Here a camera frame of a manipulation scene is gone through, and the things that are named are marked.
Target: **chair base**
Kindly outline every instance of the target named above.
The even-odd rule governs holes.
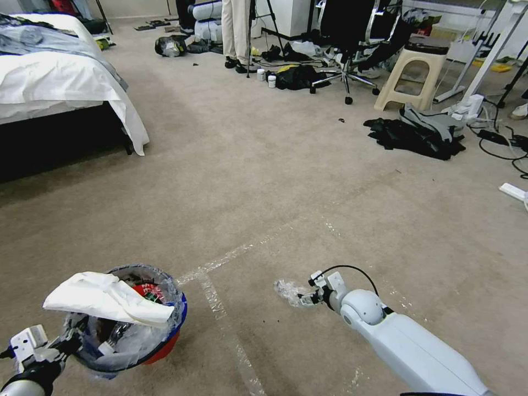
[[[346,90],[345,103],[347,105],[351,105],[353,101],[352,97],[350,96],[349,80],[358,81],[360,83],[368,85],[372,87],[373,95],[379,95],[380,90],[378,89],[378,86],[374,82],[367,80],[363,77],[359,77],[358,75],[353,74],[349,71],[346,71],[346,70],[349,70],[350,64],[351,64],[350,59],[348,59],[347,62],[344,64],[344,67],[342,70],[320,70],[320,72],[322,73],[330,74],[330,77],[327,77],[319,81],[314,81],[312,83],[312,86],[310,87],[310,93],[315,94],[317,86],[320,84],[323,84],[323,83],[326,83],[327,81],[332,81],[335,79],[341,79],[341,81],[345,84],[345,90]]]

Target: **beige stool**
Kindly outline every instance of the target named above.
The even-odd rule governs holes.
[[[383,86],[374,105],[374,109],[384,110],[388,102],[411,103],[419,110],[428,109],[435,94],[436,80],[440,75],[448,51],[449,41],[425,36],[412,36],[402,50],[389,79]],[[412,61],[422,61],[429,67],[420,94],[410,95],[408,93],[396,92],[394,88],[398,84],[398,80],[405,66]]]

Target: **tripod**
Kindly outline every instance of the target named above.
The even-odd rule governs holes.
[[[257,7],[256,0],[250,0],[250,3],[249,3],[249,28],[247,30],[247,53],[248,55],[247,55],[246,78],[249,78],[249,64],[251,62],[251,25],[253,21],[256,20],[257,18],[271,17],[271,19],[273,20],[273,25],[275,26],[275,32],[277,33],[277,37],[279,38],[280,50],[282,51],[282,53],[284,53],[284,48],[282,47],[281,36],[279,34],[279,30],[277,29],[277,22],[275,22],[275,14],[273,12],[273,8],[271,8],[270,0],[267,0],[267,2],[268,2],[269,14],[259,15],[259,16],[257,16],[257,12],[256,12],[256,7]]]

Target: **small container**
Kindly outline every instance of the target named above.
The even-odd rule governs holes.
[[[276,76],[269,76],[268,77],[268,87],[275,88],[275,81],[277,80]]]
[[[257,70],[257,80],[266,81],[266,71],[264,69]]]

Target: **power strip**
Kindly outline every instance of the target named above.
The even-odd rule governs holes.
[[[499,187],[499,190],[513,198],[518,199],[521,202],[525,201],[527,191],[521,190],[520,188],[515,187],[513,184],[504,183]]]

